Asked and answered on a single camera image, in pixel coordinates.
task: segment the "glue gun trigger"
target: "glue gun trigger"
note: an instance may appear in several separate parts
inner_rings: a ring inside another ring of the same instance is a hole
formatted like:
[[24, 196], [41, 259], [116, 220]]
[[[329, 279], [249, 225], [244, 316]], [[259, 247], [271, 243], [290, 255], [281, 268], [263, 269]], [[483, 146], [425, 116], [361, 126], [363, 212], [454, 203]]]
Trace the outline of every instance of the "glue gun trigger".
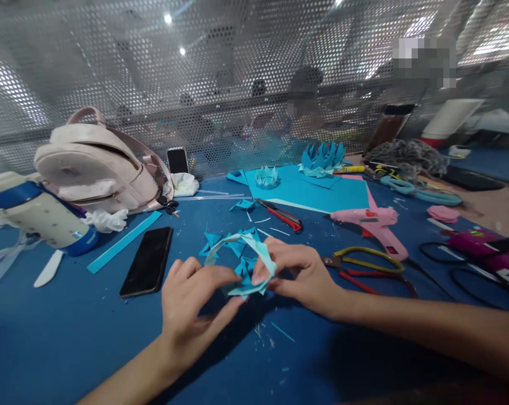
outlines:
[[364, 227], [361, 227], [361, 237], [374, 237], [374, 238], [376, 238], [375, 235], [373, 235], [371, 232], [369, 232]]

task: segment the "blue paper crown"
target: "blue paper crown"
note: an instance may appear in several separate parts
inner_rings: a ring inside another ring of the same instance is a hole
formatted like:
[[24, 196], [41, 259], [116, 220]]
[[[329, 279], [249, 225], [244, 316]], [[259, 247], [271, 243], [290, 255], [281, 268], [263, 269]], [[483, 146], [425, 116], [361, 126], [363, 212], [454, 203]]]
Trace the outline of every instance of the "blue paper crown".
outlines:
[[345, 151], [342, 142], [336, 146], [332, 141], [329, 148], [326, 142], [322, 142], [318, 150], [314, 144], [307, 146], [301, 156], [300, 172], [310, 177], [331, 176], [335, 170], [342, 169]]
[[279, 185], [279, 177], [277, 177], [277, 169], [268, 169], [267, 166], [261, 167], [254, 174], [256, 185], [259, 188], [269, 190]]

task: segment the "backpack strap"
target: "backpack strap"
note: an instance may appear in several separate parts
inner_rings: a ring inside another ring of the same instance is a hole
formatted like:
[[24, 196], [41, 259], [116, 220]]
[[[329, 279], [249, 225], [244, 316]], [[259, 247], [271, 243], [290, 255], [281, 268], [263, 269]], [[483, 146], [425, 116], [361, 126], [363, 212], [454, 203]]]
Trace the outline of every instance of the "backpack strap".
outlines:
[[[171, 191], [167, 194], [166, 197], [169, 200], [172, 200], [174, 198], [174, 186], [173, 186], [174, 183], [172, 181], [172, 176], [170, 175], [170, 170], [168, 170], [168, 167], [165, 165], [160, 156], [157, 155], [154, 151], [152, 151], [149, 147], [147, 147], [146, 144], [140, 142], [138, 139], [135, 139], [132, 136], [129, 136], [126, 133], [121, 132], [115, 128], [107, 127], [104, 115], [97, 108], [93, 106], [82, 107], [81, 109], [76, 111], [73, 115], [71, 115], [71, 117], [67, 121], [67, 124], [76, 124], [85, 116], [92, 114], [95, 114], [97, 116], [97, 125], [109, 130], [114, 135], [116, 135], [121, 141], [123, 141], [129, 148], [135, 149], [144, 155], [142, 157], [142, 160], [144, 162], [146, 170], [151, 175], [155, 176], [155, 179], [157, 180], [157, 186], [161, 189], [164, 186], [164, 176], [163, 176], [164, 172], [164, 175], [166, 176], [170, 185], [172, 186]], [[162, 204], [157, 202], [156, 199], [153, 199], [147, 204], [147, 207], [148, 208], [145, 209], [145, 211], [161, 209], [163, 206]]]

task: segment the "red utility knife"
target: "red utility knife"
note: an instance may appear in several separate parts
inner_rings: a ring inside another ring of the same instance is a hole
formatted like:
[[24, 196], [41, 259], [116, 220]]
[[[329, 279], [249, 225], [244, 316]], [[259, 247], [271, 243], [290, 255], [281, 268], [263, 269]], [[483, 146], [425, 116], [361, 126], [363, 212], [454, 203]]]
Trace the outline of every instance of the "red utility knife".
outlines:
[[270, 202], [261, 200], [261, 199], [254, 199], [257, 203], [263, 205], [266, 207], [266, 209], [274, 214], [277, 218], [279, 218], [281, 221], [283, 221], [286, 225], [290, 226], [292, 230], [295, 233], [300, 233], [303, 231], [303, 224], [301, 223], [300, 219], [295, 217], [292, 214], [287, 213], [284, 210], [281, 210], [281, 208], [277, 208], [275, 205], [273, 205]]

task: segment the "white plastic knife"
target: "white plastic knife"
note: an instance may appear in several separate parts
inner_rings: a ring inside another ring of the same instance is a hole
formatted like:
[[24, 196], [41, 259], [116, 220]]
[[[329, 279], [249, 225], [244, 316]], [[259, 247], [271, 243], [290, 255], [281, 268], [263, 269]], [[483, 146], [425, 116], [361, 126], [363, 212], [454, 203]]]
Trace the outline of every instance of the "white plastic knife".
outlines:
[[56, 275], [57, 268], [59, 267], [59, 264], [61, 263], [61, 258], [63, 257], [63, 252], [61, 250], [56, 250], [52, 257], [50, 257], [50, 260], [44, 267], [44, 269], [41, 271], [41, 274], [39, 274], [39, 277], [35, 280], [35, 284], [33, 284], [33, 287], [39, 288], [43, 285], [49, 283], [51, 279]]

